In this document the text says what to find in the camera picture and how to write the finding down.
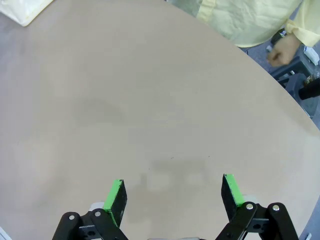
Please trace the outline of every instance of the round table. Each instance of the round table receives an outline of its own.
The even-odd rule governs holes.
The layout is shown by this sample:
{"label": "round table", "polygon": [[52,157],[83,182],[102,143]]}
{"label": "round table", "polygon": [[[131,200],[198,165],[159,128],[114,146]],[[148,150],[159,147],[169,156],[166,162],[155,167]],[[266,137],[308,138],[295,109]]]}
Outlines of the round table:
{"label": "round table", "polygon": [[223,173],[285,204],[302,232],[319,131],[211,28],[163,0],[61,0],[28,27],[0,22],[0,226],[13,240],[51,239],[115,179],[129,240],[215,239]]}

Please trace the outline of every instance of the person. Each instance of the person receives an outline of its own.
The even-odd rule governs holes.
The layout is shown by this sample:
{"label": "person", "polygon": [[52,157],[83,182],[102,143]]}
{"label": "person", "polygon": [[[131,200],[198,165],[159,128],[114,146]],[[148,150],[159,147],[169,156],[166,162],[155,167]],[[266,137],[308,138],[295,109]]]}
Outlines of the person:
{"label": "person", "polygon": [[[270,39],[283,25],[287,36],[268,54],[274,66],[287,65],[302,44],[320,40],[320,0],[166,0],[210,25],[240,48]],[[290,15],[300,5],[294,20]]]}

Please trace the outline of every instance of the screw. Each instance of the screw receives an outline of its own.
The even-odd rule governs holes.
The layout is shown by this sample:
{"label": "screw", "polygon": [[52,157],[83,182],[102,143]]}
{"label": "screw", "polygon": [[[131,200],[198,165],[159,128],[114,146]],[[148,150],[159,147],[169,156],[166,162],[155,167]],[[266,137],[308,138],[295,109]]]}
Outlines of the screw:
{"label": "screw", "polygon": [[278,205],[273,205],[272,209],[274,211],[279,211],[280,207]]}
{"label": "screw", "polygon": [[251,203],[248,203],[246,206],[246,209],[251,210],[254,208],[254,206]]}

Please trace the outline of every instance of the hand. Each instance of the hand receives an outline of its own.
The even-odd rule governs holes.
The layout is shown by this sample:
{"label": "hand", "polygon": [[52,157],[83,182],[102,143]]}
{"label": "hand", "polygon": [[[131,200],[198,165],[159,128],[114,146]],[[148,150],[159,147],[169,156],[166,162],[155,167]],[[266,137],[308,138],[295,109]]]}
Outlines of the hand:
{"label": "hand", "polygon": [[293,59],[301,41],[294,35],[288,34],[281,38],[268,54],[268,61],[273,67],[288,65]]}

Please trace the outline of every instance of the pale yellow garment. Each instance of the pale yellow garment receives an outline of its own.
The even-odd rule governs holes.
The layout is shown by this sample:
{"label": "pale yellow garment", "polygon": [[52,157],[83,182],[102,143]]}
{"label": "pale yellow garment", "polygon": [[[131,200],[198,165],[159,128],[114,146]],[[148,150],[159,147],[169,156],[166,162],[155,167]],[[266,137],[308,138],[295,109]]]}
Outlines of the pale yellow garment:
{"label": "pale yellow garment", "polygon": [[294,19],[289,16],[301,0],[169,0],[210,25],[238,47],[270,39],[284,24],[306,46],[320,40],[320,0],[304,0]]}

